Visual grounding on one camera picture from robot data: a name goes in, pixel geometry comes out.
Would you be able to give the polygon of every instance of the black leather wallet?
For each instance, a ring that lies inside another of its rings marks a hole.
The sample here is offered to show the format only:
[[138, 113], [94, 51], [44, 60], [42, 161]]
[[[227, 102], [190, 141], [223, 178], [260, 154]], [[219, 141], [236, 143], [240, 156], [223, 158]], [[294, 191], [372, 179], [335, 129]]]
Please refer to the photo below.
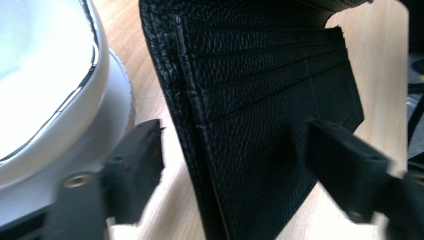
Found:
[[307, 121], [362, 108], [335, 12], [362, 1], [140, 2], [209, 239], [272, 239], [316, 179]]

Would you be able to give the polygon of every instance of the wooden table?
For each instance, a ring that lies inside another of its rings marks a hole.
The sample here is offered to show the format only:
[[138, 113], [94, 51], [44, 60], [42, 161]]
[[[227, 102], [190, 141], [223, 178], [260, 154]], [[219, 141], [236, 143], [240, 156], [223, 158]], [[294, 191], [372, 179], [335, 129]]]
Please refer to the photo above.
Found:
[[[166, 168], [140, 224], [112, 227], [115, 239], [204, 239], [200, 215], [152, 61], [141, 30], [137, 0], [93, 0], [109, 47], [124, 63], [134, 91], [136, 123], [160, 118]], [[334, 15], [328, 27], [344, 31], [365, 122], [356, 135], [394, 160], [406, 161], [407, 10], [394, 0]], [[384, 239], [384, 217], [376, 225], [351, 223], [318, 184], [278, 239]]]

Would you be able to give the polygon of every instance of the wallet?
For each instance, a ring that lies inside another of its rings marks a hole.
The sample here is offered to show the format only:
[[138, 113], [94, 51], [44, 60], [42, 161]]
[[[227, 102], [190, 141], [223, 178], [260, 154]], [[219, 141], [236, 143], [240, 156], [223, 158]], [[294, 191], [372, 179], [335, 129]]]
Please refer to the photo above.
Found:
[[208, 239], [273, 239], [316, 183], [307, 122], [363, 112], [337, 11], [363, 0], [142, 0]]

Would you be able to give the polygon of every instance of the wooden surface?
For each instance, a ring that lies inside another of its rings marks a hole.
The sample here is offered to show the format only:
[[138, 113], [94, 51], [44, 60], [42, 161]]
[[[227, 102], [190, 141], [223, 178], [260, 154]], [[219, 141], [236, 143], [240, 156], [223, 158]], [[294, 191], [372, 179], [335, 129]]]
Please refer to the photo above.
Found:
[[[178, 138], [148, 54], [137, 0], [93, 0], [109, 47], [124, 63], [133, 86], [136, 123], [162, 119], [164, 161], [161, 184], [140, 224], [115, 226], [114, 239], [204, 239], [199, 211]], [[394, 0], [376, 0], [334, 15], [328, 27], [344, 31], [361, 96], [365, 122], [356, 135], [405, 169], [407, 11]], [[384, 218], [355, 225], [317, 185], [278, 239], [384, 239]]]

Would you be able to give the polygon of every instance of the pebbled leather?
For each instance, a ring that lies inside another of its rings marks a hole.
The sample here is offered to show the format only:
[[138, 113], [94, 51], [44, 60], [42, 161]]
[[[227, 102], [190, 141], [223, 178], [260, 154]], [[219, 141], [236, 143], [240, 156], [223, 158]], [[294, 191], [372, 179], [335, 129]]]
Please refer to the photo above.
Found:
[[272, 239], [315, 179], [307, 120], [362, 108], [335, 12], [364, 1], [143, 0], [143, 31], [208, 239]]

